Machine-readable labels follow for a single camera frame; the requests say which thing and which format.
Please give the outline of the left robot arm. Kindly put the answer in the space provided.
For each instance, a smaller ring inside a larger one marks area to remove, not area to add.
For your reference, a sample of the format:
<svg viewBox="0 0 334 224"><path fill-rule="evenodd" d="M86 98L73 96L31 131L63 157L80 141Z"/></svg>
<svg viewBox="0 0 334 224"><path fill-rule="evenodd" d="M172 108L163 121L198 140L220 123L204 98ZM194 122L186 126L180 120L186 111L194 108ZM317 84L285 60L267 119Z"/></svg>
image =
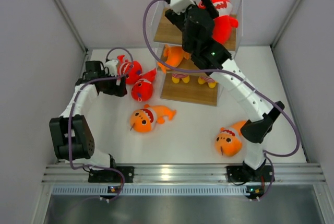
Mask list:
<svg viewBox="0 0 334 224"><path fill-rule="evenodd" d="M116 59L102 63L87 61L85 71L76 81L74 94L59 117L49 121L55 155L59 160L93 167L107 182L117 178L118 169L111 154L100 151L86 115L98 95L123 97L127 94L126 78L120 77Z"/></svg>

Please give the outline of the red shark plush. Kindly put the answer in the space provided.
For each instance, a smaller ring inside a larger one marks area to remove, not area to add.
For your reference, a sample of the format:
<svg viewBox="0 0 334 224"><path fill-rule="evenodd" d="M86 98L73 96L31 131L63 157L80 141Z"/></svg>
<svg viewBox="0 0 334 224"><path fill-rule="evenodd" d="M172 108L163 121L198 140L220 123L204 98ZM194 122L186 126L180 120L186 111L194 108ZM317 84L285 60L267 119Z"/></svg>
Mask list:
<svg viewBox="0 0 334 224"><path fill-rule="evenodd" d="M219 13L219 17L214 19L213 39L224 45L229 39L232 28L238 27L238 20L230 16L232 3L230 0L211 0Z"/></svg>
<svg viewBox="0 0 334 224"><path fill-rule="evenodd" d="M133 85L142 76L142 66L138 61L130 61L125 55L119 55L117 59L120 65L117 68L119 75L126 77L126 84Z"/></svg>
<svg viewBox="0 0 334 224"><path fill-rule="evenodd" d="M153 95L153 82L156 78L157 70L151 71L139 76L131 89L131 97L138 101L148 101Z"/></svg>

